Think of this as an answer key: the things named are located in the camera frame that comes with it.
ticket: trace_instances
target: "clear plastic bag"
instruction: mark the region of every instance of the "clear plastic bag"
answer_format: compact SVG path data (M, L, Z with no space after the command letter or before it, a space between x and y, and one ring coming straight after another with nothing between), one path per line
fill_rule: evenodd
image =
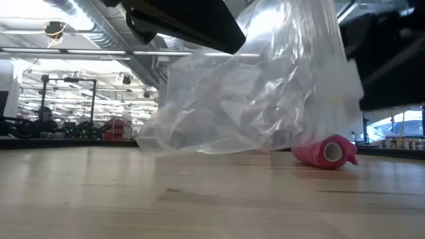
M237 21L247 36L237 54L202 48L170 66L167 103L141 129L142 149L309 145L360 115L363 89L332 0L258 0Z

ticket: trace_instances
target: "ductwork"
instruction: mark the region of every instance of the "ductwork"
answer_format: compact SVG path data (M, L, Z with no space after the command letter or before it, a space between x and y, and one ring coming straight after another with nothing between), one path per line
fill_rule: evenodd
M77 19L84 19L82 27L88 27L90 32L96 32L99 34L87 34L84 35L88 40L92 41L95 45L102 49L114 49L114 50L125 50L129 46L121 38L115 29L107 22L101 13L91 4L89 0L43 0L48 3L51 7L62 11L66 16L69 17L70 21ZM153 76L153 70L148 70L149 67L145 67L138 59L132 59L123 62L130 67L136 74L139 75L144 84L158 87L159 77Z

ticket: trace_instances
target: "person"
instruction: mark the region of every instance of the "person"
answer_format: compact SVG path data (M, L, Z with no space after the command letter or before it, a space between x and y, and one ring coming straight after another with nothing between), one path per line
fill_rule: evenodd
M54 133L58 124L52 119L52 110L49 107L42 106L38 110L39 119L35 121L39 132L51 132Z

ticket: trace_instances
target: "pink foam roller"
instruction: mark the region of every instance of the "pink foam roller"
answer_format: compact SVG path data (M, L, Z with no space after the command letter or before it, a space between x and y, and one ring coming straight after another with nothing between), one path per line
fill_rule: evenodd
M322 169L338 169L346 162L358 165L357 148L340 135L332 135L308 147L293 147L292 154L301 162Z

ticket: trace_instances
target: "cardboard tube core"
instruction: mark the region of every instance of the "cardboard tube core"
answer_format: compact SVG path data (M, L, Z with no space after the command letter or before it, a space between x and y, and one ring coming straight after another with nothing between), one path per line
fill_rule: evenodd
M328 143L325 147L324 155L326 160L330 162L336 162L342 158L343 150L336 143Z

